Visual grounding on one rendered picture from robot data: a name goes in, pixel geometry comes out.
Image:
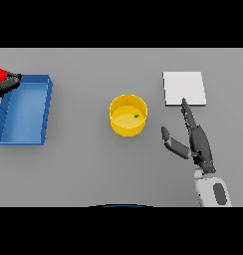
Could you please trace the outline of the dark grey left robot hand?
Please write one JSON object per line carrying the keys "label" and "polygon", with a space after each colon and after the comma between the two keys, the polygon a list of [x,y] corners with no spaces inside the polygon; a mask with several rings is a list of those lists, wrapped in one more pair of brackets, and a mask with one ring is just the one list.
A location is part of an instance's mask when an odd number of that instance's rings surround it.
{"label": "dark grey left robot hand", "polygon": [[3,98],[7,93],[17,89],[20,86],[22,75],[14,74],[13,77],[0,83],[0,97]]}

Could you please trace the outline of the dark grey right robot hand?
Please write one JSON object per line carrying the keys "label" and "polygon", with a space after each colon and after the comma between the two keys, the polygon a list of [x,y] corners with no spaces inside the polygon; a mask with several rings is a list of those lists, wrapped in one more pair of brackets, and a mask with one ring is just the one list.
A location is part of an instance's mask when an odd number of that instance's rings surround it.
{"label": "dark grey right robot hand", "polygon": [[183,159],[192,158],[194,164],[198,165],[204,174],[215,173],[216,168],[213,163],[213,156],[207,135],[201,125],[196,123],[186,99],[182,99],[181,112],[188,131],[190,146],[173,138],[168,129],[162,127],[161,135],[165,147]]}

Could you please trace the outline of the pale square scale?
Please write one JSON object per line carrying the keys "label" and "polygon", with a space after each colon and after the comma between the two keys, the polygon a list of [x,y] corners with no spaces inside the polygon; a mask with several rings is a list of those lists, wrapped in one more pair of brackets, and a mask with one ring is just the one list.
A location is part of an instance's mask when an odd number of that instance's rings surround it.
{"label": "pale square scale", "polygon": [[167,107],[180,106],[186,99],[190,106],[204,107],[206,96],[200,72],[163,72],[164,100]]}

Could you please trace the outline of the yellow bowl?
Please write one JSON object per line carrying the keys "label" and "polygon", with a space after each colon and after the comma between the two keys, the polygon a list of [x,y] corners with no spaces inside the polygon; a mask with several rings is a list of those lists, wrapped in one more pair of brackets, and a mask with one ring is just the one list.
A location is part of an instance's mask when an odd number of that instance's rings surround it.
{"label": "yellow bowl", "polygon": [[140,134],[147,119],[147,105],[137,95],[123,94],[113,99],[110,104],[110,126],[123,137]]}

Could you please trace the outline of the blue tray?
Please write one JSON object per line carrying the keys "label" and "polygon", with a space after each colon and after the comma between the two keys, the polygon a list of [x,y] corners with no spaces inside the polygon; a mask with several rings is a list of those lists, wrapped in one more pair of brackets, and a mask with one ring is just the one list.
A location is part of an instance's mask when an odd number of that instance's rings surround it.
{"label": "blue tray", "polygon": [[53,82],[49,75],[23,75],[0,100],[0,145],[43,145]]}

